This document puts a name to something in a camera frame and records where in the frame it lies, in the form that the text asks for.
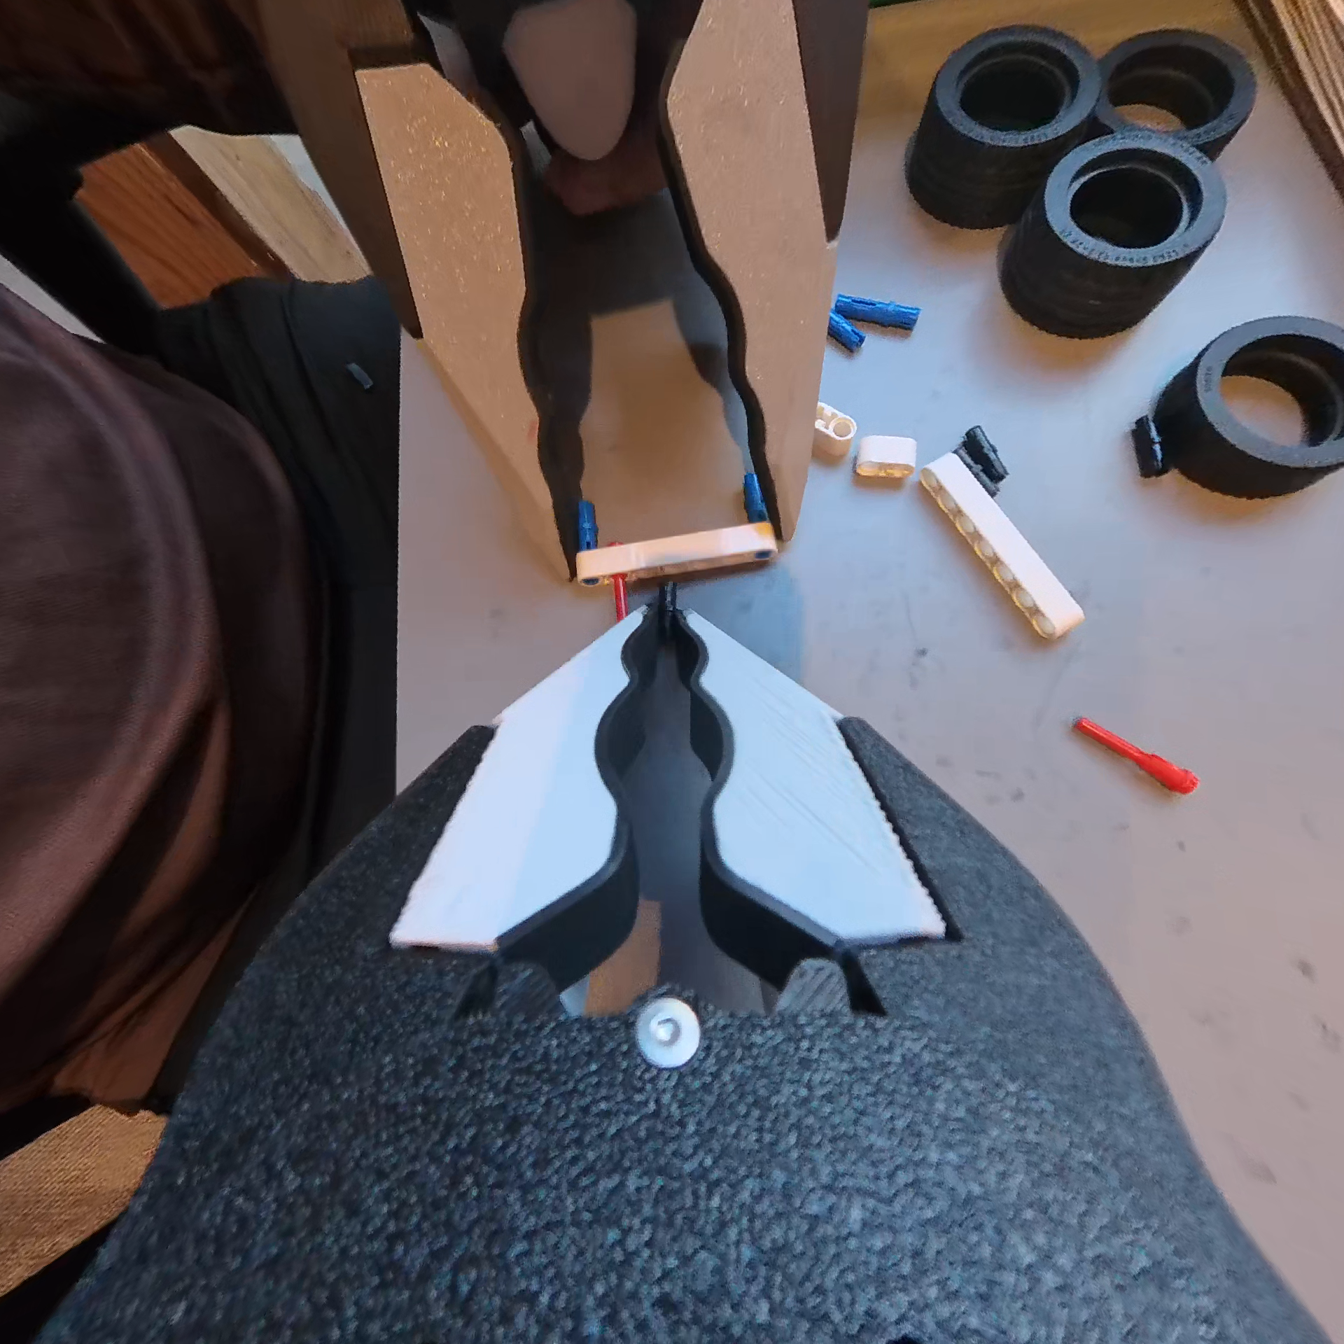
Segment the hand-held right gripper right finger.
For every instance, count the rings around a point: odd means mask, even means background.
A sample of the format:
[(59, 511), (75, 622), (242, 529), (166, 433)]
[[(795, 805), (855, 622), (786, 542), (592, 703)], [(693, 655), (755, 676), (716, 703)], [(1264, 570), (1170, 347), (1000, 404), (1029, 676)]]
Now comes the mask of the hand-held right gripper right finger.
[(669, 619), (711, 776), (700, 910), (730, 959), (784, 989), (800, 962), (943, 939), (949, 921), (848, 746), (841, 714), (694, 612)]

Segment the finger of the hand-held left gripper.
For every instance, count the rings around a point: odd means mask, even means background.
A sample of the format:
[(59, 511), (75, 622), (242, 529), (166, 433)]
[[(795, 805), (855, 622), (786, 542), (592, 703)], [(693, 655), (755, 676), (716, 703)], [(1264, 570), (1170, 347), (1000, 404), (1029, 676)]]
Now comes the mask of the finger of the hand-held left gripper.
[(580, 447), (546, 384), (528, 146), (428, 62), (356, 73), (419, 345), (546, 563), (576, 574)]
[(694, 264), (727, 318), (730, 381), (768, 517), (798, 528), (834, 277), (795, 5), (705, 1), (669, 59), (660, 150)]

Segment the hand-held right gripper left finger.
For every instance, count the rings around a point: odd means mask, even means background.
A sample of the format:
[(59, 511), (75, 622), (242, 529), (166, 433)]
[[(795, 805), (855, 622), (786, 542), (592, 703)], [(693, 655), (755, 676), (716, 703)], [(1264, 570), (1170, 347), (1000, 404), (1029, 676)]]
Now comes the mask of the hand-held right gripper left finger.
[(625, 776), (660, 647), (659, 613), (632, 612), (496, 717), (390, 944), (539, 964), (564, 991), (625, 943), (641, 898)]

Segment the white toy beam with pins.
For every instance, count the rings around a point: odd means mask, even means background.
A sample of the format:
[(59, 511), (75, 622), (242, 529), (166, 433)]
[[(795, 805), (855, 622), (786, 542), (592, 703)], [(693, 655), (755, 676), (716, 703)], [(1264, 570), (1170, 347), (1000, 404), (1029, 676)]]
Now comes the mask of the white toy beam with pins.
[(771, 560), (779, 553), (768, 520), (730, 528), (698, 529), (632, 544), (610, 544), (576, 553), (576, 581), (601, 585), (616, 576), (650, 579), (700, 569), (719, 569), (745, 562)]

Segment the person's left forearm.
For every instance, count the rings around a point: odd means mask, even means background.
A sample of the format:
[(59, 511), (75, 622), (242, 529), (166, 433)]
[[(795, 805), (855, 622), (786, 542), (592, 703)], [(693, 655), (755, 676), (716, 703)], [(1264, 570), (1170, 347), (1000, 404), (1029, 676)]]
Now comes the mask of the person's left forearm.
[(154, 130), (295, 132), (254, 1), (4, 1), (2, 87)]

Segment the person's left hand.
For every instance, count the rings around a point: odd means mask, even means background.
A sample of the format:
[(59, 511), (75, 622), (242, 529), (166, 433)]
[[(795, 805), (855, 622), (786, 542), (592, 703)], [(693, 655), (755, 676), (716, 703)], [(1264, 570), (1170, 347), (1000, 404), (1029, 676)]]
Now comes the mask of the person's left hand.
[(600, 159), (580, 159), (557, 148), (546, 164), (544, 186), (575, 216), (626, 209), (664, 189), (666, 177), (657, 148), (617, 143)]

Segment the black rubber toy tire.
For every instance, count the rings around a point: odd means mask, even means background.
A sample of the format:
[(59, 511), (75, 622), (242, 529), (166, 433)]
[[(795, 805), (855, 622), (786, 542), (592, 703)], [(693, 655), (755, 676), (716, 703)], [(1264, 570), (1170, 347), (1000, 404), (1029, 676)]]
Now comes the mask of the black rubber toy tire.
[[(1222, 393), (1226, 375), (1287, 392), (1305, 440), (1281, 443), (1244, 422)], [(1342, 327), (1271, 315), (1217, 334), (1162, 390), (1151, 420), (1163, 467), (1230, 497), (1292, 495), (1342, 467)]]
[(1008, 25), (940, 68), (909, 145), (916, 204), (959, 229), (1015, 223), (1079, 143), (1101, 96), (1097, 57), (1058, 28)]
[(1154, 28), (1124, 39), (1099, 62), (1092, 137), (1154, 130), (1217, 159), (1247, 121), (1256, 94), (1249, 59), (1194, 28)]
[(1000, 255), (1006, 302), (1063, 338), (1135, 327), (1199, 261), (1222, 225), (1217, 162), (1176, 137), (1111, 132), (1045, 177)]

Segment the person's black trousers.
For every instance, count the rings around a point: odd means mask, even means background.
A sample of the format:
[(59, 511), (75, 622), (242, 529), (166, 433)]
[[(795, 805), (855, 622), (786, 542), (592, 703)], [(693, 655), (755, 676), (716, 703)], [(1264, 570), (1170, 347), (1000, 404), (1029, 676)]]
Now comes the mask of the person's black trousers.
[(401, 336), (392, 300), (370, 275), (245, 277), (156, 322), (165, 366), (249, 418), (290, 479), (322, 613), (297, 828), (229, 932), (145, 1098), (161, 1113), (261, 943), (396, 792)]

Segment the long white toy beam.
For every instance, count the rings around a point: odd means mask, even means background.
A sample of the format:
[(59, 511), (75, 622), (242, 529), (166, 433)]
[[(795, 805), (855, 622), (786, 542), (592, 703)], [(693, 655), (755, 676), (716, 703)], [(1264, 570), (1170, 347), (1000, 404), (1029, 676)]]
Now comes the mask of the long white toy beam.
[(1085, 621), (1079, 603), (961, 456), (938, 456), (918, 479), (1036, 633), (1058, 640)]

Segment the person's brown shirt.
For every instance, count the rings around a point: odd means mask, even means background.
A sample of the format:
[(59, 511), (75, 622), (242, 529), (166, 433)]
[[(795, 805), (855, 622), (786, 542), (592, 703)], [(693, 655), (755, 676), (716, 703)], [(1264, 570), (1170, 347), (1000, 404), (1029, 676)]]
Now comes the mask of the person's brown shirt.
[(301, 816), (322, 604), (224, 402), (2, 304), (2, 1102), (150, 1095)]

